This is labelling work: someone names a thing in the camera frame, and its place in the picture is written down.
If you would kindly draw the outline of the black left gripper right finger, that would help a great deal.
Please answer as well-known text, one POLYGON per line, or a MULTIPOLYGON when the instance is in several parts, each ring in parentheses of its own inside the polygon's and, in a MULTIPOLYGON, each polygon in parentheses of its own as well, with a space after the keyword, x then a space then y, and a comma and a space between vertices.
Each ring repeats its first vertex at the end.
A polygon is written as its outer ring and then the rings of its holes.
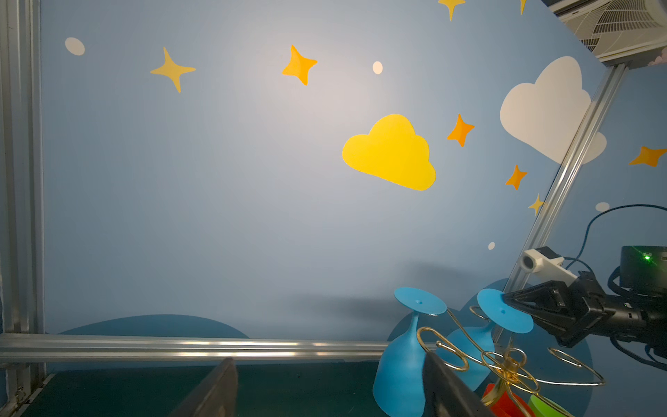
POLYGON ((422 377, 426 398, 424 416, 494 417, 437 354, 426 353, 422 377))

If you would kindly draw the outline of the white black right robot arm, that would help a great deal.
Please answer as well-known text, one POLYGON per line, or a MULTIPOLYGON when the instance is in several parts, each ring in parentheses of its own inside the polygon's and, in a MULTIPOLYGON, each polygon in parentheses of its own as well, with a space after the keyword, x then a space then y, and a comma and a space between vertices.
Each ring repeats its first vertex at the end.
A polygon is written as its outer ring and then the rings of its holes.
POLYGON ((519 264, 538 283, 503 295, 557 343, 572 348, 589 335, 606 337, 635 361, 666 368, 666 249, 624 246, 602 286, 589 266, 578 273, 548 247, 527 250, 519 264))

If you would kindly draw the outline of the aluminium back frame rail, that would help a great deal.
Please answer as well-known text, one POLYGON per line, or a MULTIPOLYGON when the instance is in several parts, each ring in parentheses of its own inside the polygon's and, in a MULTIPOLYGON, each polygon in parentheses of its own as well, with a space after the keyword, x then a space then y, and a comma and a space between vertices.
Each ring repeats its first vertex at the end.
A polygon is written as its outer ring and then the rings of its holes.
POLYGON ((2 363, 117 361, 365 361, 388 342, 102 335, 1 335, 2 363))

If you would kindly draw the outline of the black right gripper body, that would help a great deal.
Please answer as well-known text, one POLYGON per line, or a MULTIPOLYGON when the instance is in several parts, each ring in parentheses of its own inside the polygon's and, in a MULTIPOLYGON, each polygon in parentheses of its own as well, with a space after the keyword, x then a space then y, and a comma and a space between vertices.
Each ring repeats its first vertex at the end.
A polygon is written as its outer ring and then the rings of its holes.
POLYGON ((610 295, 591 273, 557 286, 560 345, 572 348, 589 335, 599 335, 617 342, 641 342, 651 349, 666 348, 666 295, 622 288, 615 283, 619 277, 618 270, 610 276, 610 295))

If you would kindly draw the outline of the red wine glass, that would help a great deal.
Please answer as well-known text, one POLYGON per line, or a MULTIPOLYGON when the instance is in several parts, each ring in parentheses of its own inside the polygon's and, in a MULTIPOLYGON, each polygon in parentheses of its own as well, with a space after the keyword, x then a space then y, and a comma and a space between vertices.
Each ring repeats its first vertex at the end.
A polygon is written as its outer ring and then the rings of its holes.
POLYGON ((512 401, 507 393, 502 394, 501 398, 491 406, 492 413, 497 417, 525 417, 522 410, 526 410, 531 417, 535 417, 535 413, 528 404, 518 396, 514 396, 515 401, 512 401))

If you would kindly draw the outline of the green wine glass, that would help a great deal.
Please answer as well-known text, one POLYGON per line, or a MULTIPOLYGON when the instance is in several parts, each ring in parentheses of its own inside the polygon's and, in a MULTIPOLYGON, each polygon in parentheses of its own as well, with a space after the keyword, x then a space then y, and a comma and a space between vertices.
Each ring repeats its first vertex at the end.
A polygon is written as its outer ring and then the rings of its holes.
POLYGON ((529 408, 537 417, 569 417, 571 413, 559 406, 557 403, 541 396, 532 395, 528 402, 529 408))

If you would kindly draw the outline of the blue wine glass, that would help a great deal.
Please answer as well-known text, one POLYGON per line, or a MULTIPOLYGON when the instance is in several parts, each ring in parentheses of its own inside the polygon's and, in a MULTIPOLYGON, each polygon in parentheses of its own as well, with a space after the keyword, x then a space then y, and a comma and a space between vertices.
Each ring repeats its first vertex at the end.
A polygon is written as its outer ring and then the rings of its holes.
POLYGON ((422 314, 444 314, 447 305, 439 297, 418 288, 398 288, 394 296, 411 309, 411 320, 407 331, 393 340, 380 358, 373 397, 388 416, 421 416, 426 404, 422 377, 426 351, 417 337, 419 318, 422 314))
MULTIPOLYGON (((485 288, 477 294, 478 306, 484 315, 488 317, 489 323, 484 327, 465 327, 464 330, 479 345, 481 351, 474 346, 459 328, 453 330, 446 338, 458 349, 481 361, 482 351, 495 351, 493 330, 496 326, 500 326, 516 334, 530 333, 534 327, 533 318, 529 314, 507 305, 503 301, 503 295, 503 292, 491 288, 485 288)), ((456 354, 446 349, 437 349, 436 352, 443 361, 456 364, 457 366, 462 365, 460 358, 456 354)), ((490 374, 490 369, 469 359, 467 361, 469 364, 467 371, 455 371, 454 373, 460 377, 469 389, 475 391, 486 380, 486 377, 490 374)))

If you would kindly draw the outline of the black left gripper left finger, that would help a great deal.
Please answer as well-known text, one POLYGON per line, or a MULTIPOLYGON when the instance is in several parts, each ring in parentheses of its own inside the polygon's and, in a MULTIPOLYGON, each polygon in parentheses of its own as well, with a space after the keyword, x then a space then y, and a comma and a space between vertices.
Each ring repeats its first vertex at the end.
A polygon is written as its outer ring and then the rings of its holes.
POLYGON ((238 373, 226 358, 215 367, 168 417, 231 417, 236 415, 238 373))

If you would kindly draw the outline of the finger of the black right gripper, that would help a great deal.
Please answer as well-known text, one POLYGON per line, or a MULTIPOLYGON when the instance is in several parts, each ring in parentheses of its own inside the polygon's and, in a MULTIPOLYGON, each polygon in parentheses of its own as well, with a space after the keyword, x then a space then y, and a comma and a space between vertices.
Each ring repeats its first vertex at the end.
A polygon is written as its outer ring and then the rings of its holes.
POLYGON ((522 313, 529 314, 533 321, 549 335, 563 336, 568 330, 567 309, 539 309, 537 307, 518 307, 522 313))
POLYGON ((547 281, 529 288, 503 293, 506 305, 524 313, 570 313, 571 297, 562 281, 547 281))

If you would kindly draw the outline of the aluminium right corner post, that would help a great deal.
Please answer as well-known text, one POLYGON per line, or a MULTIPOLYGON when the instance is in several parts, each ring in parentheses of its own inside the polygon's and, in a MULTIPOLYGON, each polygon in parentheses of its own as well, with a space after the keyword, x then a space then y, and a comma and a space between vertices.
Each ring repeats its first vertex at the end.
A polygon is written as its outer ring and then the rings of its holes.
POLYGON ((549 64, 536 82, 512 88, 505 99, 509 104, 501 106, 503 127, 560 164, 523 250, 547 244, 627 71, 625 64, 608 67, 597 92, 590 97, 583 90, 578 62, 561 57, 549 64))

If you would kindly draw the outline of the aluminium corner post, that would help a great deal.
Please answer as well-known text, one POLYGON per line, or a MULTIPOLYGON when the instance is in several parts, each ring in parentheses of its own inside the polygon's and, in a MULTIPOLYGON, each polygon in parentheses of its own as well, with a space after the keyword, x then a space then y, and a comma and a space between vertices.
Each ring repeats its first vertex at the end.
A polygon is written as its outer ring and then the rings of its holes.
POLYGON ((41 3, 1 3, 1 345, 45 329, 41 3))
POLYGON ((547 244, 627 71, 625 64, 608 67, 597 92, 590 97, 583 90, 578 62, 561 57, 549 64, 536 82, 512 88, 505 99, 509 104, 501 106, 503 127, 560 164, 523 250, 547 244))

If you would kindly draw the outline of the aluminium left corner post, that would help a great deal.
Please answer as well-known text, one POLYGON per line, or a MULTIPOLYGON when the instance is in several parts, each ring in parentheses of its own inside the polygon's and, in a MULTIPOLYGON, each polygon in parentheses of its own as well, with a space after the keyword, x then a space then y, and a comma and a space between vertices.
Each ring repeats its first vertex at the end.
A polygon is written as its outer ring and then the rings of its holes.
POLYGON ((1 345, 45 329, 41 3, 1 3, 1 345))

